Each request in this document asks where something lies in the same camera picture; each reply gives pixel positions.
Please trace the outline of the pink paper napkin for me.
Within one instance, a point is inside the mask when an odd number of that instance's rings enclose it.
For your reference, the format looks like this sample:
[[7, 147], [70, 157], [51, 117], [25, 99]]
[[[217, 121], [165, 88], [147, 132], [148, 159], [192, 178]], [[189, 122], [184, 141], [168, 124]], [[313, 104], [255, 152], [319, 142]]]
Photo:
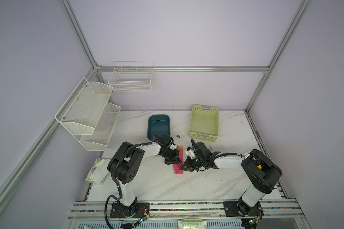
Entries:
[[174, 173], [176, 175], [182, 175], [183, 174], [183, 171], [180, 170], [180, 167], [183, 164], [183, 151], [179, 151], [179, 159], [180, 159], [180, 162], [178, 164], [174, 164]]

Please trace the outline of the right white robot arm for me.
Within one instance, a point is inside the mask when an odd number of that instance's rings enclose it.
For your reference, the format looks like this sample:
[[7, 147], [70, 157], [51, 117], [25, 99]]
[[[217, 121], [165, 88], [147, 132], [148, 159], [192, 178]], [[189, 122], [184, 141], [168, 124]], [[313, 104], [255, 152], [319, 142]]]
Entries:
[[204, 143], [191, 140], [192, 146], [185, 150], [186, 161], [182, 171], [200, 171], [208, 169], [236, 169], [245, 172], [251, 184], [241, 195], [234, 212], [249, 216], [259, 208], [259, 201], [270, 194], [282, 176], [282, 170], [260, 150], [254, 149], [247, 155], [238, 153], [211, 152]]

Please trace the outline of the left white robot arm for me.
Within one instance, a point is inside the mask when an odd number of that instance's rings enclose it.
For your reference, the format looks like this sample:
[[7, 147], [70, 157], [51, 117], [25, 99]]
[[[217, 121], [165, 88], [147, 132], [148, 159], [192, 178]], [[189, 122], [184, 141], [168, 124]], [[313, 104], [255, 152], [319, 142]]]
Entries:
[[111, 197], [125, 207], [130, 215], [136, 209], [137, 197], [129, 184], [136, 177], [144, 154], [149, 151], [163, 157], [166, 165], [182, 163], [174, 139], [164, 134], [162, 137], [155, 136], [152, 141], [146, 143], [123, 142], [107, 166], [119, 194], [119, 197]]

